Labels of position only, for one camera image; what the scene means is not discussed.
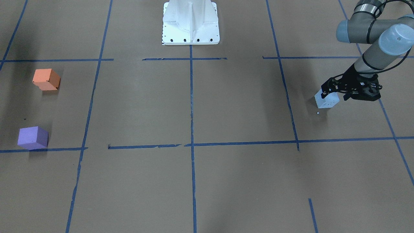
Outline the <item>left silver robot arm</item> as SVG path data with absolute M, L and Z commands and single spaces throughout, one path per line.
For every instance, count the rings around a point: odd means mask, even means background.
M 343 99 L 376 101 L 381 98 L 382 86 L 378 74 L 399 56 L 407 56 L 413 46 L 413 14 L 398 19 L 379 19 L 387 0 L 360 0 L 348 20 L 339 23 L 337 40 L 349 44 L 369 44 L 343 74 L 329 78 L 318 94 L 325 99 L 330 94 L 342 93 Z

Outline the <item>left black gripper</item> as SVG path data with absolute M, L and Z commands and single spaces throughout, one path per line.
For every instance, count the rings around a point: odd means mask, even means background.
M 378 74 L 368 73 L 368 77 L 358 72 L 352 65 L 345 73 L 331 77 L 321 85 L 321 98 L 325 99 L 330 93 L 344 94 L 343 100 L 376 101 L 381 98 Z

